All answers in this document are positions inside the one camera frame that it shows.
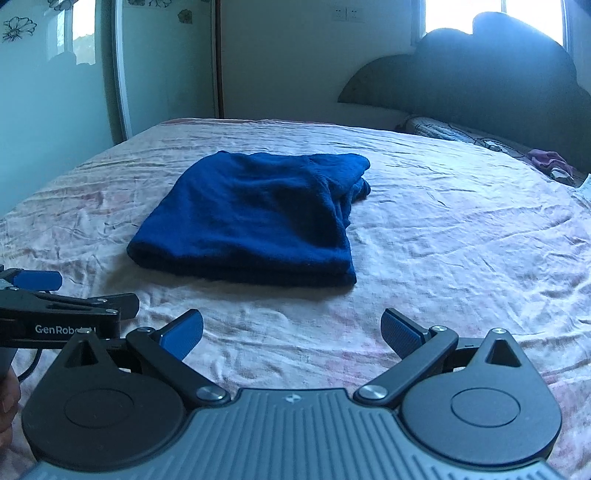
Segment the cable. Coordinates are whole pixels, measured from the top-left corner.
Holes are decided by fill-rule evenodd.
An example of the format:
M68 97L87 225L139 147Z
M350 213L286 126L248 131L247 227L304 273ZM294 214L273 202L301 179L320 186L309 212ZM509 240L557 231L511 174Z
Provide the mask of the cable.
M39 364L39 360L41 359L42 353L43 353L43 350L38 348L37 353L35 353L35 358L33 358L33 361L31 363L31 365L29 366L29 368L27 368L22 374L20 374L18 376L19 383L24 382L33 373L33 370L35 370L35 368Z

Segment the flower decal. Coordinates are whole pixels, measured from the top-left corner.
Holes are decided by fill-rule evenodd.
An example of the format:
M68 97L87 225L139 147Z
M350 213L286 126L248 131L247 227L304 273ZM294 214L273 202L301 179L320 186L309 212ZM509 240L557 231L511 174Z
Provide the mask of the flower decal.
M77 0L47 0L49 8L54 9L57 12L62 10L69 10L74 6Z
M193 23L193 12L190 10L181 10L178 13L178 21L181 23Z
M150 7L161 7L161 8L167 8L173 0L150 0L150 2L148 3L148 5Z
M2 41L15 41L22 38L25 33L33 35L37 24L27 17L12 17L10 20L4 22L4 26L6 27L6 31L2 36Z

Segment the folded towel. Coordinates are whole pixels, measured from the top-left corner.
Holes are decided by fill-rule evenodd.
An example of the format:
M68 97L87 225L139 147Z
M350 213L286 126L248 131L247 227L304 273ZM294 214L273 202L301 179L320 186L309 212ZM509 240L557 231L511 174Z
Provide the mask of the folded towel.
M220 151L177 180L127 247L140 266L282 286L356 283L345 234L370 191L356 154Z

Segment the bed headboard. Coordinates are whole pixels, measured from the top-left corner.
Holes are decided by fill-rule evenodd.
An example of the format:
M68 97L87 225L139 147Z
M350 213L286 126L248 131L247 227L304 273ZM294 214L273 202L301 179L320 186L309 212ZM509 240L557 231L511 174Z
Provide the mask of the bed headboard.
M339 102L429 116L541 150L591 171L591 95L577 84L568 53L508 15L485 12L473 34L442 28L414 54L374 60Z

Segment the metal screw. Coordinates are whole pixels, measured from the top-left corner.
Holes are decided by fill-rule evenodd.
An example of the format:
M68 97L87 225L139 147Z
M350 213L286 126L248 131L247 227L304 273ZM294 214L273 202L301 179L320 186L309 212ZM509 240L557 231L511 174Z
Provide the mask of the metal screw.
M357 392L366 400L381 400L388 395L388 390L381 385L364 385Z
M207 385L197 390L197 398L203 401L217 401L225 397L227 392L217 385Z

